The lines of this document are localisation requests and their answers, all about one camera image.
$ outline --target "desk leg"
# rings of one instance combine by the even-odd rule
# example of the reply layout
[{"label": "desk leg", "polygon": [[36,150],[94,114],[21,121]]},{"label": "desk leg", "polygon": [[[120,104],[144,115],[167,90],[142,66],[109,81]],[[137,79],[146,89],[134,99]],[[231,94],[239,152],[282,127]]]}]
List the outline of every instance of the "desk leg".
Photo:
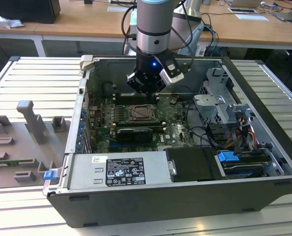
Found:
[{"label": "desk leg", "polygon": [[46,57],[47,54],[46,54],[45,49],[44,49],[43,44],[42,44],[41,35],[35,35],[35,37],[33,37],[33,42],[34,42],[34,45],[36,46],[38,56],[39,57]]},{"label": "desk leg", "polygon": [[76,41],[76,48],[78,53],[82,53],[81,43],[80,41]]}]

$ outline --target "barcode sticker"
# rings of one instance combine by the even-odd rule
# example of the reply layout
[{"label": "barcode sticker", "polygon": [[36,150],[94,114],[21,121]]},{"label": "barcode sticker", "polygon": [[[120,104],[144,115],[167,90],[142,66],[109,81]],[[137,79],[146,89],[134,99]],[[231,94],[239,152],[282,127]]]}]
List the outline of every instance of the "barcode sticker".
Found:
[{"label": "barcode sticker", "polygon": [[106,163],[108,156],[93,156],[91,162],[92,163]]}]

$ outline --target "blue plastic tab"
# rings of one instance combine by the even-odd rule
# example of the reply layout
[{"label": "blue plastic tab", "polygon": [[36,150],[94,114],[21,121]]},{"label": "blue plastic tab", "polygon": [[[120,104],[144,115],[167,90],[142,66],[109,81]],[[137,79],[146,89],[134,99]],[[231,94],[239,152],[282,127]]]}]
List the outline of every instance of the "blue plastic tab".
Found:
[{"label": "blue plastic tab", "polygon": [[222,151],[218,154],[218,158],[221,162],[223,161],[239,161],[239,157],[234,155],[233,151]]},{"label": "blue plastic tab", "polygon": [[44,173],[44,180],[56,180],[58,171],[46,171]]}]

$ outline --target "black box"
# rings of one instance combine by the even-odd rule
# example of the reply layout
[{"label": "black box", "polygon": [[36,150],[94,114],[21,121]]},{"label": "black box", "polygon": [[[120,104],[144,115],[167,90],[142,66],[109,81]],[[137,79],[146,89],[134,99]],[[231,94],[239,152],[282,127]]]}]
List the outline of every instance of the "black box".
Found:
[{"label": "black box", "polygon": [[215,160],[216,152],[209,147],[178,147],[166,149],[168,161],[173,161],[176,175],[172,182],[209,181],[222,179]]},{"label": "black box", "polygon": [[52,24],[60,11],[58,0],[0,0],[0,16],[23,23]]}]

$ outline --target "wooden desk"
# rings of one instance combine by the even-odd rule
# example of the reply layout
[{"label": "wooden desk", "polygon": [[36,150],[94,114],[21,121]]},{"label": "wooden desk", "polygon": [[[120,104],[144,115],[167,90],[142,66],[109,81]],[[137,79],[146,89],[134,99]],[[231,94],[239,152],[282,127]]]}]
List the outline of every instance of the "wooden desk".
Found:
[{"label": "wooden desk", "polygon": [[54,24],[39,24],[36,34],[119,37],[123,12],[108,12],[107,3],[60,0],[61,12]]},{"label": "wooden desk", "polygon": [[[291,4],[277,1],[279,5]],[[61,12],[54,24],[26,23],[22,28],[5,29],[0,26],[0,38],[31,39],[39,56],[46,56],[43,40],[123,42],[120,29],[122,12],[108,12],[107,3],[84,4],[80,1],[60,0]],[[211,5],[201,6],[201,13],[230,13],[228,5],[220,6],[213,0]],[[245,48],[292,49],[292,24],[263,14],[269,21],[240,20],[234,14],[210,15],[212,26],[219,34],[219,46]],[[207,15],[203,20],[208,24]],[[200,44],[208,45],[209,32],[203,32]]]},{"label": "wooden desk", "polygon": [[[276,1],[277,4],[291,8],[292,4],[283,1]],[[219,6],[219,1],[213,1],[211,5],[201,6],[203,13],[230,13],[228,5]],[[263,48],[288,47],[292,46],[292,24],[283,22],[270,14],[261,14],[269,21],[240,20],[234,14],[231,15],[210,15],[213,29],[219,34],[219,42],[224,44],[257,44]],[[209,24],[207,15],[203,15],[203,20]],[[210,40],[210,33],[203,32],[201,41]]]}]

